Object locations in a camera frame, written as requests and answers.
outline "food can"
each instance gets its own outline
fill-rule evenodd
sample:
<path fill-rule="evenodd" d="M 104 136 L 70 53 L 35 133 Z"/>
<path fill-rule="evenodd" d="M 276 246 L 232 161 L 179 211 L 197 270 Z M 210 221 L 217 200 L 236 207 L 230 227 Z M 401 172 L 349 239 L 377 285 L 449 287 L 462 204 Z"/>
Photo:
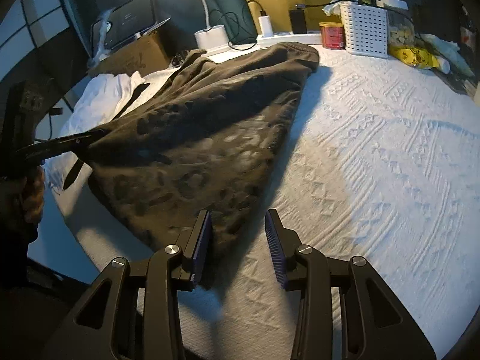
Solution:
<path fill-rule="evenodd" d="M 345 47 L 343 24 L 324 21 L 320 23 L 322 44 L 326 49 L 339 50 Z"/>

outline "yellow bag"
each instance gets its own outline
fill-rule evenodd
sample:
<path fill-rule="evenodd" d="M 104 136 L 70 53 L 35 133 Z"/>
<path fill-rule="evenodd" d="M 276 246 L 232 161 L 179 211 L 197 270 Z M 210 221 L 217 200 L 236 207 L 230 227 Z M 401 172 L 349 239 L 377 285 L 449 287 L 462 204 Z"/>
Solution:
<path fill-rule="evenodd" d="M 414 68 L 431 69 L 440 66 L 435 55 L 430 54 L 427 50 L 422 48 L 389 47 L 388 52 L 404 64 L 413 66 Z"/>

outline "screw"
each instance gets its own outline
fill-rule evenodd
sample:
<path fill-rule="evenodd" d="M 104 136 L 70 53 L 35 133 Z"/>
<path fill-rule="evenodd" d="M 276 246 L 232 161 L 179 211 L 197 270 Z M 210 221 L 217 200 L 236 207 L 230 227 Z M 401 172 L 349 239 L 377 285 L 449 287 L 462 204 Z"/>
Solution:
<path fill-rule="evenodd" d="M 352 263 L 356 266 L 364 266 L 367 263 L 367 260 L 365 260 L 362 256 L 355 256 L 352 259 Z"/>
<path fill-rule="evenodd" d="M 122 268 L 125 265 L 126 261 L 122 257 L 117 257 L 113 259 L 112 266 L 115 268 Z"/>
<path fill-rule="evenodd" d="M 165 248 L 165 253 L 168 254 L 177 254 L 179 252 L 180 248 L 177 245 L 168 245 Z"/>
<path fill-rule="evenodd" d="M 311 253 L 311 246 L 309 245 L 300 245 L 298 247 L 298 252 L 301 254 L 310 254 Z"/>

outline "desk lamp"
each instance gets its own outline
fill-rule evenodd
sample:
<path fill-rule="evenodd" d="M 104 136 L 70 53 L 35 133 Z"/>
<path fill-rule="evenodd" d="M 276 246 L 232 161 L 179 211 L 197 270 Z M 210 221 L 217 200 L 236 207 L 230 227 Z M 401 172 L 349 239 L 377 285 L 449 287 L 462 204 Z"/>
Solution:
<path fill-rule="evenodd" d="M 205 10 L 205 24 L 204 30 L 197 31 L 195 33 L 195 39 L 197 40 L 198 47 L 201 49 L 209 50 L 216 47 L 221 47 L 229 42 L 225 27 L 223 25 L 210 26 L 210 16 L 208 14 L 208 7 L 205 0 L 201 0 L 203 9 Z"/>

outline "white sheet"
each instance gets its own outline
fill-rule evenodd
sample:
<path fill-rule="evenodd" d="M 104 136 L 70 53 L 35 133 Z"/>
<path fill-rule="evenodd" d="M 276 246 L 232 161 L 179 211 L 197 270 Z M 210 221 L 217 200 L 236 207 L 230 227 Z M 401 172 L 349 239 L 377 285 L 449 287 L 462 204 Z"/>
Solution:
<path fill-rule="evenodd" d="M 127 114 L 150 100 L 176 70 L 158 71 L 144 78 L 140 76 L 139 72 L 135 72 L 131 77 L 126 74 L 96 76 L 87 84 L 82 97 L 75 104 L 73 114 L 60 130 L 59 137 L 85 132 L 111 121 L 131 98 L 137 86 L 150 83 L 138 99 L 125 110 L 124 114 Z M 47 183 L 57 195 L 62 193 L 65 178 L 76 160 L 75 154 L 67 152 L 45 161 Z"/>
<path fill-rule="evenodd" d="M 207 359 L 290 358 L 298 295 L 275 281 L 262 220 L 274 207 L 325 255 L 364 255 L 440 359 L 480 304 L 480 108 L 429 71 L 318 50 L 326 68 L 307 81 L 258 215 L 214 290 L 181 293 L 183 342 Z M 150 255 L 96 201 L 88 174 L 54 195 L 95 265 Z M 334 319 L 338 338 L 337 301 Z"/>

